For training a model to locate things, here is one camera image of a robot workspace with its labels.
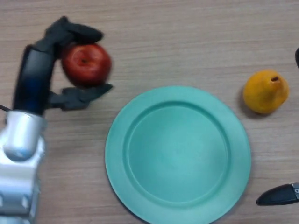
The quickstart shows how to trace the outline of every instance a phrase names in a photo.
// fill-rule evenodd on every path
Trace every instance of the teal plate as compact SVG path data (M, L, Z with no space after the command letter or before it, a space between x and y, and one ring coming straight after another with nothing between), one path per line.
M105 163L116 195L151 224L209 224L242 196L250 175L246 132L211 94L150 90L113 122Z

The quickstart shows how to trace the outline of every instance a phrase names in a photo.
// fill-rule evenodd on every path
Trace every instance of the wood grain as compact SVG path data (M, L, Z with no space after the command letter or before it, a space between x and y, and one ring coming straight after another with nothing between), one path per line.
M101 29L114 59L115 89L85 112L49 111L49 151L41 171L38 224L141 224L117 200L105 172L105 138L119 110L158 86L209 91L241 119L252 147L252 175L242 200L220 224L295 224L299 204L258 207L265 190L299 181L297 0L0 0L1 103L11 105L26 44L66 15ZM258 117L240 105L240 90L260 69L276 69L290 97ZM70 85L60 65L53 90Z

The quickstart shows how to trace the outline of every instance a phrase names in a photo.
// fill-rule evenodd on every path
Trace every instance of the red apple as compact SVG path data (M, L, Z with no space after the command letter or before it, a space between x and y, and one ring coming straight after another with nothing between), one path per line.
M61 65L74 86L90 88L107 81L112 62L100 45L72 44L62 53Z

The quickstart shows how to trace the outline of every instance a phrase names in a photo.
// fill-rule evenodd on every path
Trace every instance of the black object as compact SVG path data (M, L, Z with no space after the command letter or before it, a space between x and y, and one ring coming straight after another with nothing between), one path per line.
M83 110L95 100L112 89L111 84L81 90L75 87L64 88L62 94L50 92L48 108L60 108L62 111Z
M9 108L7 108L6 106L3 106L3 105L1 105L1 104L0 104L0 110L3 110L3 111L5 111L5 112L10 111Z
M90 101L109 91L112 88L110 84L85 91L75 87L66 88L61 96L50 91L53 68L56 60L61 57L62 50L72 42L88 44L102 38L103 34L99 30L71 23L65 16L54 22L45 30L43 39L28 45L24 50L14 92L13 110L43 116L49 108L83 109Z
M299 202L299 183L284 184L264 192L257 205L284 205Z
M299 68L299 48L295 52L295 60L296 60L297 67Z

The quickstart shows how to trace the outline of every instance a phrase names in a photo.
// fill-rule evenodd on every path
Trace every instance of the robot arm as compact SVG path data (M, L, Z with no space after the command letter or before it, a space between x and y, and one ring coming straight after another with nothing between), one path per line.
M64 16L46 29L43 39L28 45L14 91L12 110L0 132L0 224L34 224L40 194L38 168L46 151L43 131L47 109L82 110L112 85L81 90L50 90L53 68L64 47L72 42L94 43L103 34L91 27L71 23Z

